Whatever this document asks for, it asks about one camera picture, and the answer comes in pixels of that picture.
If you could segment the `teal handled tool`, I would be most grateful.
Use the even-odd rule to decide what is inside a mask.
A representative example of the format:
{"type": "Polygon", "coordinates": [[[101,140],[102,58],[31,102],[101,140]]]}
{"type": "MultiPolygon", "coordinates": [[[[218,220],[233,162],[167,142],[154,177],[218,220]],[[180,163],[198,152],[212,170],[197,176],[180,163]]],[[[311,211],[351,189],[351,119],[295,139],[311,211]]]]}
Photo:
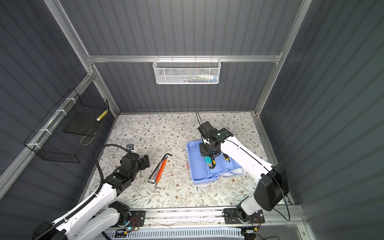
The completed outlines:
{"type": "Polygon", "coordinates": [[[206,164],[210,167],[211,166],[211,159],[210,157],[205,157],[206,164]]]}

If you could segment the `yellow black utility knife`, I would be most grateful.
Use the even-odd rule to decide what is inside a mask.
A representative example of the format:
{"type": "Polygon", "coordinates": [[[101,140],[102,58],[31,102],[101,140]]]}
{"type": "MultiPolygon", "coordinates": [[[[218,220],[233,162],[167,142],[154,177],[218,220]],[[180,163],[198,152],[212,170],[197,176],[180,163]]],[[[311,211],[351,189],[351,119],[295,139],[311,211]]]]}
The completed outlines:
{"type": "Polygon", "coordinates": [[[210,166],[210,169],[214,169],[216,167],[216,161],[215,161],[215,158],[214,157],[210,157],[211,159],[211,166],[210,166]]]}

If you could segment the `large black hex key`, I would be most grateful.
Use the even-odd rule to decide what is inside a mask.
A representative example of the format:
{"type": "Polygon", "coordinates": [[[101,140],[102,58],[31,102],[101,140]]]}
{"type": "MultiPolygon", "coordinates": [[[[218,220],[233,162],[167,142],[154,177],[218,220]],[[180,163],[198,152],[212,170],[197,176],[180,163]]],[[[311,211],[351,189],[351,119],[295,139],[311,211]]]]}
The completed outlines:
{"type": "Polygon", "coordinates": [[[161,166],[164,162],[167,161],[168,157],[171,157],[172,154],[166,153],[162,159],[160,160],[159,164],[156,166],[150,177],[148,178],[148,183],[154,184],[158,179],[158,173],[160,172],[161,166]]]}

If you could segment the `white blue tool box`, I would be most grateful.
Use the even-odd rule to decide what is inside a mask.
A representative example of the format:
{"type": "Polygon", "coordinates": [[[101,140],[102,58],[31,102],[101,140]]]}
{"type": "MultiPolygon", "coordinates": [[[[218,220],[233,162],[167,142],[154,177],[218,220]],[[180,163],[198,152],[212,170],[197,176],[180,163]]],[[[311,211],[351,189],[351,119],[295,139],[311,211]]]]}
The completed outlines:
{"type": "Polygon", "coordinates": [[[201,156],[199,145],[201,140],[187,143],[188,164],[191,180],[195,185],[213,183],[219,178],[227,179],[243,176],[246,171],[232,158],[226,160],[223,154],[215,158],[215,167],[210,165],[212,160],[201,156]]]}

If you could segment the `orange handled tool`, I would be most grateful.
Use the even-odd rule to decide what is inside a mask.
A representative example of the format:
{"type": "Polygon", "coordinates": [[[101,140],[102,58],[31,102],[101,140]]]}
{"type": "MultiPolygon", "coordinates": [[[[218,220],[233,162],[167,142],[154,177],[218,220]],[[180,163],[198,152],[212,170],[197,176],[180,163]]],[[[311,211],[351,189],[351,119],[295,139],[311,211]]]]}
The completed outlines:
{"type": "Polygon", "coordinates": [[[158,175],[157,175],[157,177],[156,177],[156,184],[158,184],[159,181],[160,181],[160,178],[161,178],[161,175],[162,175],[162,173],[163,173],[163,171],[164,171],[164,168],[165,168],[165,165],[166,165],[166,163],[167,163],[167,160],[168,160],[168,158],[165,158],[165,159],[163,160],[163,162],[162,162],[162,165],[161,165],[160,170],[159,170],[159,172],[158,172],[158,175]]]}

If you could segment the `black yellow screwdriver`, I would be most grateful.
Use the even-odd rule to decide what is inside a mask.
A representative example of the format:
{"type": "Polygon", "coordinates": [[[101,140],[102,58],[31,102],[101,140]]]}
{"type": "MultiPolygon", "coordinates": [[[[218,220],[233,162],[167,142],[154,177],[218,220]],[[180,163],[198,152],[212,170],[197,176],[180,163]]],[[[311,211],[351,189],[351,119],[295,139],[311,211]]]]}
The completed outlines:
{"type": "Polygon", "coordinates": [[[223,158],[227,161],[227,162],[231,162],[230,161],[230,157],[227,155],[227,154],[223,154],[223,158]]]}

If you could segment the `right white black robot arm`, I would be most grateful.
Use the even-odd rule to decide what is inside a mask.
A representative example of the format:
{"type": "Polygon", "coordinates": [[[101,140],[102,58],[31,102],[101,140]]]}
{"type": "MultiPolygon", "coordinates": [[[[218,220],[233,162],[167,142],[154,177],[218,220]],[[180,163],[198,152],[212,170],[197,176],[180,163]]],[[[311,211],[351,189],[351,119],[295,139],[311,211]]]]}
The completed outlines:
{"type": "Polygon", "coordinates": [[[208,159],[206,164],[211,169],[216,167],[215,158],[223,155],[235,160],[256,182],[255,192],[246,197],[237,206],[237,216],[243,223],[253,219],[253,215],[261,210],[272,211],[289,193],[287,173],[284,167],[272,165],[246,148],[233,133],[222,128],[214,128],[209,122],[203,122],[196,112],[198,131],[202,143],[200,154],[208,159]]]}

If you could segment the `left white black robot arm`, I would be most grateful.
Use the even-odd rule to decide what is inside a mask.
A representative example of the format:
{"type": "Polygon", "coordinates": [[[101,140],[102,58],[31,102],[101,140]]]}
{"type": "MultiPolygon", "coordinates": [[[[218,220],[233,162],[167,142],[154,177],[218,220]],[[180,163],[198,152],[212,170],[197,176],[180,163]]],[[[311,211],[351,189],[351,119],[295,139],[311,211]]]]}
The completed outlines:
{"type": "Polygon", "coordinates": [[[73,209],[52,221],[38,225],[33,233],[34,240],[92,240],[105,230],[117,226],[127,231],[139,227],[137,218],[130,208],[117,200],[135,181],[139,171],[150,167],[148,155],[141,157],[133,149],[123,148],[126,155],[120,160],[112,174],[104,177],[100,163],[96,167],[100,175],[98,188],[73,209]]]}

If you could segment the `yellow tag in cage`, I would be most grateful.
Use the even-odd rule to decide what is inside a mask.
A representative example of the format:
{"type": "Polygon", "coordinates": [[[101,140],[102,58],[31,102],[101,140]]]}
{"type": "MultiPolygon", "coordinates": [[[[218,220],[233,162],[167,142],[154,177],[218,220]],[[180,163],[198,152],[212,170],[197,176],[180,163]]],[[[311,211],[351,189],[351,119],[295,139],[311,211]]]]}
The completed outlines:
{"type": "Polygon", "coordinates": [[[96,121],[97,122],[100,122],[107,114],[108,114],[109,110],[105,110],[103,111],[97,118],[96,118],[96,121]]]}

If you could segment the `black foam pad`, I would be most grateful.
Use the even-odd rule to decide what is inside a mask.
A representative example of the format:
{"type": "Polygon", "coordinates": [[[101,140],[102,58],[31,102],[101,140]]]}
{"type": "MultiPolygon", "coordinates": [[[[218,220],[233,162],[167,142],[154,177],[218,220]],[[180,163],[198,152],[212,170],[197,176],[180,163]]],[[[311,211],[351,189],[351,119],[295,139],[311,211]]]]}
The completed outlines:
{"type": "Polygon", "coordinates": [[[93,137],[101,122],[96,121],[96,116],[88,113],[76,113],[64,127],[63,132],[80,136],[93,137]]]}

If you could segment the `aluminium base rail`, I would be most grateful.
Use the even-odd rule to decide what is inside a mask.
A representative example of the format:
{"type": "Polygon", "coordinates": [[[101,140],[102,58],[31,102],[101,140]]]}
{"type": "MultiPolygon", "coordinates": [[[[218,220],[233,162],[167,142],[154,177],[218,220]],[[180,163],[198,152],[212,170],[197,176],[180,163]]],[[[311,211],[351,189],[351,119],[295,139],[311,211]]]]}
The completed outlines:
{"type": "Polygon", "coordinates": [[[249,220],[241,221],[236,208],[231,207],[193,207],[193,208],[159,208],[133,209],[131,214],[140,228],[160,227],[251,227],[257,225],[281,226],[301,225],[307,218],[299,205],[285,207],[278,205],[270,212],[257,212],[249,220]]]}

